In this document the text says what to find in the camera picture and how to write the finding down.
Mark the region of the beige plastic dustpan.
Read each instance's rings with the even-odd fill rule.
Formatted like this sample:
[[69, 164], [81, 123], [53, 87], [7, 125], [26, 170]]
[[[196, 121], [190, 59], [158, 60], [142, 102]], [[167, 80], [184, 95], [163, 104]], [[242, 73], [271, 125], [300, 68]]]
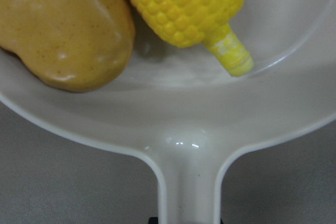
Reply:
[[335, 119], [335, 0], [245, 0], [230, 22], [254, 59], [240, 78], [203, 46], [175, 48], [134, 21], [128, 67], [92, 92], [49, 88], [2, 51], [1, 101], [57, 135], [147, 163], [160, 223], [219, 223], [232, 162]]

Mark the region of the yellow toy corn cob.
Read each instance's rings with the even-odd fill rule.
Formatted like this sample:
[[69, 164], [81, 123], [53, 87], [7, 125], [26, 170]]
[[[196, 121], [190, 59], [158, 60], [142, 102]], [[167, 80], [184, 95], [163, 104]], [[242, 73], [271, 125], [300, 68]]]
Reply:
[[147, 25], [165, 42], [179, 48], [203, 44], [226, 71], [240, 77], [254, 61], [232, 31], [229, 21], [244, 0], [130, 0]]

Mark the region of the brown toy potato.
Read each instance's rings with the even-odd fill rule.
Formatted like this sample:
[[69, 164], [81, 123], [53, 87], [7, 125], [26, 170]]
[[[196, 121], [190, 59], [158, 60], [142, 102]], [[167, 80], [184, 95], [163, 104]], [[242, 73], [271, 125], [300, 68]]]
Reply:
[[111, 82], [126, 68], [134, 38], [125, 0], [1, 0], [1, 47], [57, 89]]

